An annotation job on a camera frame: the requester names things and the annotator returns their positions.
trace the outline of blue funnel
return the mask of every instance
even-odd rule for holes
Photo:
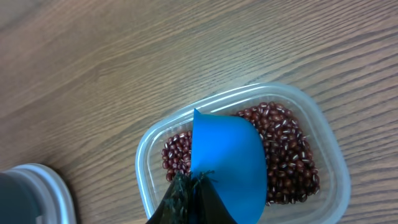
[[[258,132],[245,119],[193,114],[191,171],[209,178],[237,223],[257,223],[266,204],[266,156]]]

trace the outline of wood grain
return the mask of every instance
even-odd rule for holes
[[[398,222],[398,1],[0,2],[0,169],[38,162],[82,223],[144,223],[134,158],[156,121],[258,82],[319,104],[352,180],[341,223]]]

